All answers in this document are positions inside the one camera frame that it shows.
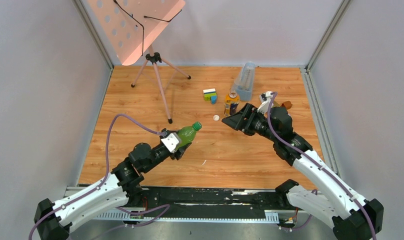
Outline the yellow blue milk tea bottle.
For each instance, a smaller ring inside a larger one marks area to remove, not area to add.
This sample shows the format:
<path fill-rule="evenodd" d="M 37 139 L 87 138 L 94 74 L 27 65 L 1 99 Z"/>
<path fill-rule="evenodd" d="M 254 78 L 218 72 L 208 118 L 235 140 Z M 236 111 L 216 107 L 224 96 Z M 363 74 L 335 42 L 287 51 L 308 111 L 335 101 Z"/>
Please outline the yellow blue milk tea bottle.
<path fill-rule="evenodd" d="M 224 101 L 224 115 L 226 117 L 232 116 L 237 112 L 238 105 L 240 103 L 240 97 L 235 90 L 225 97 Z"/>

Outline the green plastic bottle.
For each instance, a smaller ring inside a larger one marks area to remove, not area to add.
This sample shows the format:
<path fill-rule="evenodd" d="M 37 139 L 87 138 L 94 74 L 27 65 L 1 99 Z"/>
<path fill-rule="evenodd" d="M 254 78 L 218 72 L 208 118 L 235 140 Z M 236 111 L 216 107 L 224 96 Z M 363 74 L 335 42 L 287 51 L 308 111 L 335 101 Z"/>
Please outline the green plastic bottle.
<path fill-rule="evenodd" d="M 196 121 L 192 125 L 185 126 L 182 129 L 178 130 L 177 136 L 180 139 L 180 143 L 177 145 L 177 150 L 189 143 L 191 143 L 194 138 L 196 137 L 196 134 L 199 130 L 202 129 L 202 124 L 199 121 Z"/>

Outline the white bottle cap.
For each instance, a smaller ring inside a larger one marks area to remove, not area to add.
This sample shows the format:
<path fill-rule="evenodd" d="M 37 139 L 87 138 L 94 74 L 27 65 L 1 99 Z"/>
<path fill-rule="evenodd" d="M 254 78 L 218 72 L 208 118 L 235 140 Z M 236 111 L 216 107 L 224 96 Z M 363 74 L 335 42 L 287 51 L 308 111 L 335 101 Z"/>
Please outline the white bottle cap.
<path fill-rule="evenodd" d="M 219 116 L 219 115 L 214 115 L 214 116 L 213 116 L 213 120 L 216 121 L 216 122 L 219 121 L 219 120 L 220 120 L 220 116 Z"/>

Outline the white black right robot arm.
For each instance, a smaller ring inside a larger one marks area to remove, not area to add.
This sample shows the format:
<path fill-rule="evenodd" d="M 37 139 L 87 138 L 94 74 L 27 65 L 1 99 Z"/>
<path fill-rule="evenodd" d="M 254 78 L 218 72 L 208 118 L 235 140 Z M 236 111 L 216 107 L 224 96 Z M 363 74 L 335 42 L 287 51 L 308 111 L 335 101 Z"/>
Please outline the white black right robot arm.
<path fill-rule="evenodd" d="M 338 240 L 375 240 L 383 228 L 384 206 L 368 200 L 346 184 L 321 159 L 313 147 L 294 132 L 293 119 L 285 107 L 272 107 L 264 114 L 250 103 L 222 123 L 247 136 L 258 134 L 273 142 L 279 158 L 306 176 L 320 195 L 289 179 L 276 188 L 276 204 L 291 206 L 329 226 Z"/>

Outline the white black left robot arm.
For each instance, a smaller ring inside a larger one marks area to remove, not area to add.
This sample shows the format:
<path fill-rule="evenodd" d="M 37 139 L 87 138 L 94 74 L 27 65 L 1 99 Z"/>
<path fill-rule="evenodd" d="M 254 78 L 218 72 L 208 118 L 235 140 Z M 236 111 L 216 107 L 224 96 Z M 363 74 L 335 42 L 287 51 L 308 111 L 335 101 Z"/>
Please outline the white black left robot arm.
<path fill-rule="evenodd" d="M 158 145 L 138 143 L 128 156 L 105 177 L 83 190 L 51 201 L 42 200 L 36 209 L 33 231 L 42 240 L 66 240 L 84 223 L 114 208 L 143 201 L 144 174 L 167 158 L 179 160 L 192 144 L 197 132 L 187 126 L 178 131 L 163 129 Z"/>

